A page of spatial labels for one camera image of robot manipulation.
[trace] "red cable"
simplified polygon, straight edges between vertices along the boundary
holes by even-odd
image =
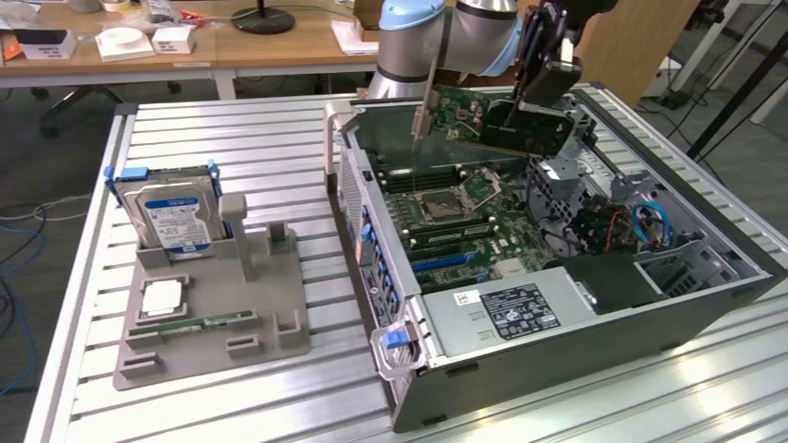
[[[606,243],[604,245],[604,250],[609,251],[610,249],[610,240],[613,239],[613,225],[616,224],[616,218],[620,215],[620,211],[617,211],[613,214],[613,217],[610,218],[610,227],[606,229]]]

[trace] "blue cable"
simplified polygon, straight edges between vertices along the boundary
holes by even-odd
[[[22,382],[22,380],[26,378],[26,376],[29,376],[30,373],[33,372],[33,370],[36,369],[36,346],[33,345],[33,336],[29,333],[29,326],[26,325],[26,317],[24,316],[22,308],[18,306],[16,301],[10,300],[10,297],[8,296],[6,293],[0,293],[0,297],[2,297],[5,299],[5,301],[8,302],[8,304],[12,306],[12,308],[16,309],[16,313],[20,317],[20,320],[22,321],[24,336],[26,337],[26,350],[28,350],[28,354],[29,354],[29,360],[26,361],[26,368],[24,369],[22,374],[18,377],[16,377],[16,379],[0,391],[0,398],[1,398],[9,390],[16,388],[16,386]]]
[[[4,270],[2,272],[0,272],[0,277],[6,277],[13,272],[20,270],[22,268],[22,266],[25,266],[30,261],[33,261],[33,258],[36,258],[38,256],[40,251],[44,247],[44,237],[38,232],[30,231],[28,229],[14,229],[14,228],[8,228],[6,226],[0,225],[0,230],[8,231],[9,233],[25,233],[28,235],[34,235],[38,238],[38,245],[36,246],[36,250],[33,251],[33,253],[22,260],[22,262],[18,265],[12,267],[9,270]]]
[[[642,229],[640,229],[640,223],[637,219],[638,208],[649,208],[654,210],[656,213],[660,215],[660,218],[662,219],[662,228],[665,229],[665,239],[668,240],[668,245],[670,245],[673,233],[669,230],[668,214],[665,213],[662,207],[653,201],[642,201],[637,203],[634,206],[632,206],[632,225],[634,226],[634,234],[637,235],[637,238],[642,243],[649,242],[649,237],[646,237],[645,233],[642,232]]]

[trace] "wooden desk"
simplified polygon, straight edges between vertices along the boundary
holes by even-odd
[[[200,14],[213,15],[214,2],[173,4]],[[40,9],[40,15],[53,29],[70,30],[89,40],[82,40],[76,45],[76,52],[69,60],[28,60],[24,55],[8,60],[0,68],[2,77],[36,76],[46,70],[56,71],[58,75],[69,75],[176,70],[182,63],[198,64],[200,67],[217,65],[216,31],[209,27],[194,30],[196,45],[192,54],[158,54],[153,57],[104,63],[98,55],[98,46],[90,37],[101,32],[105,23],[120,20],[120,14],[104,11],[77,14],[64,4],[45,4]]]
[[[229,17],[238,9],[253,5],[252,0],[172,3],[209,17]],[[322,6],[349,14],[349,9],[326,0],[293,0],[286,5]],[[304,7],[286,9],[296,17],[296,27],[290,31],[254,35],[238,30],[229,20],[220,20],[218,26],[194,30],[192,54],[160,54],[102,63],[96,43],[81,41],[69,60],[26,60],[20,56],[0,66],[0,88],[209,78],[216,82],[218,98],[232,100],[233,79],[238,77],[374,70],[374,56],[348,56],[338,48],[329,21],[346,18]],[[97,34],[104,22],[120,19],[120,15],[105,12],[76,14],[60,4],[45,4],[40,13],[53,28],[73,30],[82,36]]]
[[[234,11],[249,7],[252,0],[224,0],[216,2],[216,13],[228,17]],[[373,64],[373,55],[348,56],[333,38],[330,21],[350,21],[337,14],[296,5],[320,5],[340,14],[350,15],[352,10],[337,6],[330,0],[272,0],[265,5],[282,8],[296,18],[296,26],[284,34],[253,35],[233,26],[217,31],[217,61],[222,67],[258,66],[265,59],[266,66],[294,65],[354,65]]]

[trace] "hard drive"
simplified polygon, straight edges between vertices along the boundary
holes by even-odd
[[[228,237],[218,217],[217,168],[125,168],[112,182],[144,248],[162,247],[173,260],[209,255]]]

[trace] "table leg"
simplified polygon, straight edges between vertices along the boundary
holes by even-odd
[[[745,33],[741,36],[741,39],[738,40],[738,43],[733,47],[730,53],[728,54],[728,57],[725,57],[725,61],[722,62],[722,64],[714,72],[714,75],[712,76],[712,80],[709,81],[709,90],[716,90],[716,88],[718,88],[718,85],[725,79],[725,76],[728,76],[728,73],[730,72],[733,65],[736,65],[738,59],[741,58],[741,55],[744,55],[745,50],[754,41],[754,38],[757,37],[758,32],[761,31],[764,22],[772,15],[772,11],[780,7],[780,3],[781,2],[774,2],[764,10],[761,16],[754,20],[748,30],[745,30]]]
[[[730,2],[728,2],[728,5],[725,6],[725,9],[722,10],[722,13],[725,14],[725,18],[722,18],[722,21],[720,23],[714,23],[712,25],[712,28],[709,28],[708,32],[705,33],[705,36],[702,37],[702,40],[700,41],[698,47],[696,48],[694,52],[689,56],[689,60],[686,60],[686,63],[684,63],[684,67],[681,68],[681,71],[678,71],[678,76],[676,76],[676,78],[670,82],[670,85],[669,85],[670,90],[681,90],[681,88],[684,87],[684,83],[689,79],[689,76],[692,76],[692,73],[694,72],[694,68],[698,67],[700,60],[702,60],[702,56],[705,56],[705,53],[708,53],[709,48],[712,47],[712,44],[714,43],[716,37],[718,36],[718,33],[725,28],[725,25],[728,24],[728,20],[730,20],[730,17],[736,13],[736,9],[738,9],[740,5],[741,5],[741,0],[732,0]]]
[[[217,84],[217,93],[220,100],[234,100],[234,70],[216,69],[213,70],[213,81]]]
[[[761,105],[761,107],[758,108],[758,110],[752,114],[752,116],[749,118],[749,122],[752,122],[753,125],[758,125],[760,123],[764,122],[764,119],[768,116],[768,113],[772,112],[772,109],[774,109],[774,106],[777,106],[777,103],[780,102],[780,100],[782,100],[785,98],[786,94],[788,94],[788,79],[785,81],[782,81],[780,88],[774,91],[774,93],[765,100],[765,102]]]

